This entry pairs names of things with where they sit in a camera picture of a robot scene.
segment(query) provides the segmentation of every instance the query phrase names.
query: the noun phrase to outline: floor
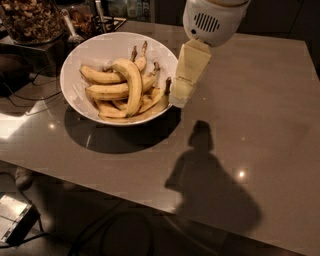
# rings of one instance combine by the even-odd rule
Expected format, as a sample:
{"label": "floor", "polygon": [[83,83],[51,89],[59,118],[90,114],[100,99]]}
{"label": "floor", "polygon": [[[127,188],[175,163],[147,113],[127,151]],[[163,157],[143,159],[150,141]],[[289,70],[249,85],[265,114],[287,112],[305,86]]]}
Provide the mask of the floor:
{"label": "floor", "polygon": [[[14,174],[15,168],[0,161],[0,173]],[[0,188],[22,199],[8,175],[0,175]],[[0,256],[298,255],[37,173],[25,195],[37,207],[49,235],[19,247],[0,248]],[[39,233],[36,223],[26,238]],[[80,234],[84,243],[78,254],[71,253]]]}

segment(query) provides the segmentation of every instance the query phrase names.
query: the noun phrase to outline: banana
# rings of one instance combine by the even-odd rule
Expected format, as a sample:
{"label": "banana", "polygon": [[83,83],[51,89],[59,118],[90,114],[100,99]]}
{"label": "banana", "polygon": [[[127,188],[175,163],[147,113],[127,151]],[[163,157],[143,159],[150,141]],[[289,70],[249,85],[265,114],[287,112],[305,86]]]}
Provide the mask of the banana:
{"label": "banana", "polygon": [[131,60],[132,62],[135,62],[136,57],[137,57],[137,54],[138,54],[138,52],[137,52],[137,46],[135,45],[135,46],[133,47],[133,50],[132,50],[132,52],[131,52],[131,57],[130,57],[130,60]]}
{"label": "banana", "polygon": [[[142,75],[142,91],[146,92],[156,82],[156,76],[160,70],[159,64],[154,63],[153,71]],[[91,85],[86,87],[85,92],[89,98],[97,100],[122,100],[129,96],[129,86],[127,83],[115,85]]]}
{"label": "banana", "polygon": [[127,101],[125,100],[112,100],[112,104],[119,110],[126,110]]}
{"label": "banana", "polygon": [[81,65],[80,73],[92,84],[118,84],[126,81],[126,78],[117,72],[101,72],[86,65]]}
{"label": "banana", "polygon": [[125,58],[116,59],[111,67],[122,74],[127,80],[129,96],[125,112],[127,117],[133,116],[140,108],[142,95],[142,78],[140,71],[136,64]]}
{"label": "banana", "polygon": [[141,49],[141,54],[138,59],[134,61],[134,63],[139,68],[140,72],[143,72],[147,67],[147,58],[146,58],[146,51],[147,51],[148,43],[144,41]]}
{"label": "banana", "polygon": [[127,83],[115,85],[90,85],[85,89],[86,95],[94,100],[120,100],[129,95]]}
{"label": "banana", "polygon": [[137,114],[142,114],[156,105],[163,98],[164,95],[168,94],[168,88],[171,84],[171,78],[168,77],[166,80],[165,88],[151,87],[146,94],[142,97],[141,107]]}
{"label": "banana", "polygon": [[96,100],[97,108],[99,110],[99,117],[111,117],[111,118],[124,118],[126,117],[126,111],[117,109],[109,101]]}

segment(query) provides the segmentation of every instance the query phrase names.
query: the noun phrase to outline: glossy tabletop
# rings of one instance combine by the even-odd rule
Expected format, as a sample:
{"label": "glossy tabletop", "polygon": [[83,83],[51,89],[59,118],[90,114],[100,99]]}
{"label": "glossy tabletop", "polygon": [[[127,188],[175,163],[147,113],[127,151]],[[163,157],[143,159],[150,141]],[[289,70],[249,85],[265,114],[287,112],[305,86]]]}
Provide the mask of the glossy tabletop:
{"label": "glossy tabletop", "polygon": [[[127,22],[120,31],[176,55],[187,41],[182,27]],[[306,44],[236,34],[212,52],[187,106],[145,125],[94,123],[61,94],[11,96],[19,107],[0,99],[0,160],[320,255],[320,83]],[[57,91],[52,81],[17,94]]]}

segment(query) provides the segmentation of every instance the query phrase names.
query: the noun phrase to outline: black cable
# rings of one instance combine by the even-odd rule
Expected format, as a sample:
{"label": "black cable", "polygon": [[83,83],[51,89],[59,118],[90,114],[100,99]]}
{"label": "black cable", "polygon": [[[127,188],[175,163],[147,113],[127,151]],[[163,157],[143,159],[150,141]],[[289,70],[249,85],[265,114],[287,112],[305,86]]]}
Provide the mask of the black cable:
{"label": "black cable", "polygon": [[0,246],[0,249],[8,249],[8,248],[12,248],[12,247],[17,247],[17,246],[20,246],[20,245],[22,245],[22,244],[28,243],[28,242],[30,242],[30,241],[32,241],[32,240],[35,240],[35,239],[37,239],[37,238],[44,237],[44,236],[49,236],[49,234],[46,233],[46,232],[42,232],[42,233],[40,233],[40,234],[38,234],[38,235],[29,237],[29,238],[23,240],[23,241],[20,242],[19,244],[2,245],[2,246]]}
{"label": "black cable", "polygon": [[[42,86],[42,85],[45,85],[45,84],[49,84],[49,83],[52,83],[52,82],[56,82],[58,79],[55,79],[55,80],[53,80],[53,81],[47,81],[47,82],[44,82],[44,83],[41,83],[41,84],[36,84],[36,83],[35,83],[37,77],[41,74],[41,72],[43,72],[44,70],[46,70],[46,69],[48,69],[48,68],[50,68],[50,67],[52,67],[52,66],[55,66],[55,65],[47,65],[47,66],[45,66],[44,68],[40,69],[40,70],[35,74],[35,77],[31,80],[32,85],[33,85],[33,86]],[[11,95],[13,95],[13,96],[15,96],[15,97],[17,97],[17,98],[19,98],[19,99],[28,100],[28,101],[48,100],[48,99],[51,99],[52,97],[55,97],[55,96],[59,95],[60,93],[62,93],[62,91],[58,91],[58,92],[56,92],[56,93],[54,93],[54,94],[52,94],[52,95],[49,95],[49,96],[47,96],[47,97],[44,97],[44,98],[38,98],[38,99],[37,99],[37,98],[28,98],[28,97],[20,96],[20,95],[16,94],[15,92],[13,92],[13,91],[11,90],[10,86],[5,82],[4,79],[1,79],[1,83],[9,90],[9,92],[11,93]]]}
{"label": "black cable", "polygon": [[111,216],[110,218],[104,220],[95,230],[93,230],[93,232],[85,239],[81,240],[81,237],[90,229],[93,228],[93,226],[97,225],[97,223],[101,222],[107,215],[109,215],[111,212],[113,212],[113,210],[118,207],[120,204],[122,203],[122,201],[120,201],[119,203],[117,203],[115,206],[113,206],[110,210],[108,210],[105,214],[103,214],[102,216],[100,216],[98,219],[96,219],[95,221],[93,221],[92,223],[90,223],[77,237],[77,239],[75,240],[75,242],[73,243],[72,247],[69,250],[68,256],[77,256],[78,255],[78,251],[80,250],[80,248],[86,243],[88,242],[91,238],[94,237],[94,235],[96,235],[99,231],[103,231],[101,239],[100,239],[100,244],[99,244],[99,252],[100,252],[100,256],[103,256],[103,245],[104,245],[104,241],[105,241],[105,237],[107,235],[107,233],[109,232],[110,228],[112,227],[113,224],[115,224],[120,218],[123,217],[128,217],[128,216],[137,216],[140,217],[143,221],[143,223],[147,226],[148,228],[148,233],[149,233],[149,237],[150,237],[150,241],[149,241],[149,246],[148,246],[148,251],[146,256],[152,256],[154,253],[154,237],[153,237],[153,232],[152,232],[152,228],[150,226],[150,224],[148,223],[147,219],[145,218],[144,215],[140,214],[140,213],[136,213],[136,212],[121,212],[118,213],[116,215]]}
{"label": "black cable", "polygon": [[103,247],[104,247],[104,241],[105,241],[105,237],[108,234],[110,228],[112,227],[113,224],[115,224],[117,222],[117,220],[119,220],[122,217],[128,217],[128,216],[136,216],[141,218],[142,222],[145,224],[145,226],[148,228],[148,233],[149,233],[149,246],[148,246],[148,251],[146,253],[146,256],[152,256],[154,254],[154,237],[153,237],[153,232],[151,229],[151,226],[148,222],[148,220],[146,219],[146,217],[141,214],[141,213],[137,213],[137,212],[122,212],[120,214],[117,214],[115,216],[113,216],[112,218],[110,218],[110,220],[107,223],[107,226],[104,229],[104,232],[102,234],[102,237],[100,239],[100,245],[99,245],[99,252],[100,255],[104,255],[103,253]]}
{"label": "black cable", "polygon": [[85,235],[86,232],[88,232],[91,228],[93,228],[95,225],[97,225],[100,221],[102,221],[104,218],[106,218],[110,213],[113,212],[114,209],[116,209],[121,203],[123,203],[123,201],[118,202],[117,204],[115,204],[111,209],[109,209],[106,213],[104,213],[103,215],[101,215],[99,218],[97,218],[96,220],[94,220],[93,222],[91,222],[90,224],[88,224],[83,230],[82,232],[77,236],[77,238],[75,239],[75,241],[73,242],[72,247],[69,250],[68,256],[72,256],[73,253],[76,252],[76,250],[78,250],[84,243],[86,243],[87,241],[89,241],[94,234],[99,231],[103,225],[98,226],[95,230],[93,230],[93,232],[84,240],[80,241],[82,236]]}
{"label": "black cable", "polygon": [[15,97],[17,97],[17,98],[19,98],[19,99],[22,99],[22,100],[29,100],[29,101],[48,100],[48,99],[51,99],[51,98],[54,97],[54,96],[59,95],[59,94],[62,92],[62,91],[58,91],[58,92],[56,92],[56,93],[54,93],[54,94],[51,94],[51,95],[49,95],[49,96],[47,96],[47,97],[44,97],[44,98],[38,98],[38,99],[36,99],[36,98],[28,98],[28,97],[20,96],[20,95],[17,95],[16,93],[14,93],[14,92],[11,90],[10,86],[7,85],[6,82],[3,81],[3,84],[4,84],[5,87],[7,87],[7,89],[9,90],[9,92],[10,92],[13,96],[15,96]]}

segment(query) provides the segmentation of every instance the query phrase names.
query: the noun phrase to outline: bunch of bananas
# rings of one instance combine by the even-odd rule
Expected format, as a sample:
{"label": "bunch of bananas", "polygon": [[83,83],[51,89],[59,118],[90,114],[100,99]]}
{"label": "bunch of bananas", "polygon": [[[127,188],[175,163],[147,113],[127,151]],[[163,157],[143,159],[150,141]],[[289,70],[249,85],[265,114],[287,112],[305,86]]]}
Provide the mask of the bunch of bananas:
{"label": "bunch of bananas", "polygon": [[151,108],[160,112],[168,106],[167,92],[171,79],[166,80],[164,88],[154,87],[160,67],[155,62],[154,69],[145,72],[147,46],[145,41],[138,58],[137,47],[134,46],[130,59],[116,59],[102,71],[81,65],[82,78],[89,84],[85,88],[86,95],[98,109],[102,120],[132,118]]}

